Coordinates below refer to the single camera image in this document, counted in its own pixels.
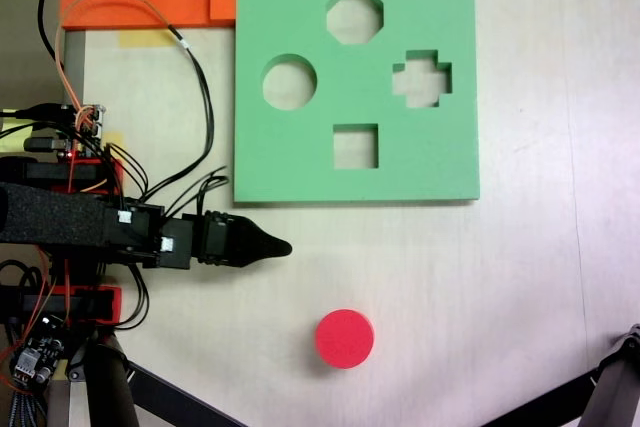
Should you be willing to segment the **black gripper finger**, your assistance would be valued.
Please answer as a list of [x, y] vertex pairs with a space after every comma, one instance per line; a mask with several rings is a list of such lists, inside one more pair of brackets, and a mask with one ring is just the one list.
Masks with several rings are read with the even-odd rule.
[[259, 245], [244, 249], [239, 255], [238, 265], [248, 266], [255, 262], [289, 256], [292, 253], [292, 246], [288, 243], [284, 245], [268, 246]]
[[277, 238], [261, 229], [252, 220], [239, 220], [240, 242], [245, 248], [291, 248], [286, 240]]

